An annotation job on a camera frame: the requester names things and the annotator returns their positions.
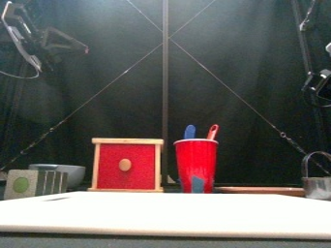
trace red cup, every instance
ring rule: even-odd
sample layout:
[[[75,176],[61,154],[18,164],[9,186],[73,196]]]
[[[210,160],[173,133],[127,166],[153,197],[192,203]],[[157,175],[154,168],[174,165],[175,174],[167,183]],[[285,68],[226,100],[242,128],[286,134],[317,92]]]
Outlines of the red cup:
[[[175,142],[185,193],[214,192],[218,144],[212,139],[182,139]]]

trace cup rim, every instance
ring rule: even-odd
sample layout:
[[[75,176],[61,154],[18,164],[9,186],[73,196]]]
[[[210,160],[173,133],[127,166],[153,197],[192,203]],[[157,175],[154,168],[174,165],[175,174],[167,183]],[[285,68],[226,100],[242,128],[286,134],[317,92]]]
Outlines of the cup rim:
[[[214,142],[216,144],[220,144],[216,140],[213,139],[181,139],[178,141],[174,142],[174,144],[178,144],[181,142],[187,142],[187,141],[209,141],[209,142]]]

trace wooden knob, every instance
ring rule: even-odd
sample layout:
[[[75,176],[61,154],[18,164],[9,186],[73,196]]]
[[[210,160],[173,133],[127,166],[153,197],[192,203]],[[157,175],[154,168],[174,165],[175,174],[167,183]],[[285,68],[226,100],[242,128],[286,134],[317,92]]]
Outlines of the wooden knob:
[[[121,162],[119,162],[119,169],[122,171],[129,171],[131,169],[131,166],[133,166],[133,163],[129,159],[123,159]]]

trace red wooden box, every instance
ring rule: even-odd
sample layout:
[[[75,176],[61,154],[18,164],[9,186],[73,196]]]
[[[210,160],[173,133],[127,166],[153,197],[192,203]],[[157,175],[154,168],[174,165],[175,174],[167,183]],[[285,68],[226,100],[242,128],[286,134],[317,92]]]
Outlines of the red wooden box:
[[[91,191],[162,192],[163,139],[93,139],[97,145]]]

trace white surface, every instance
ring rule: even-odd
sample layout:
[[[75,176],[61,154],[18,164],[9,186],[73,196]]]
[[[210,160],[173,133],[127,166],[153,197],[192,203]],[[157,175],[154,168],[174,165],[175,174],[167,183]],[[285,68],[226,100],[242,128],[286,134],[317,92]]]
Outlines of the white surface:
[[[331,202],[280,195],[75,192],[0,209],[0,232],[331,239]]]

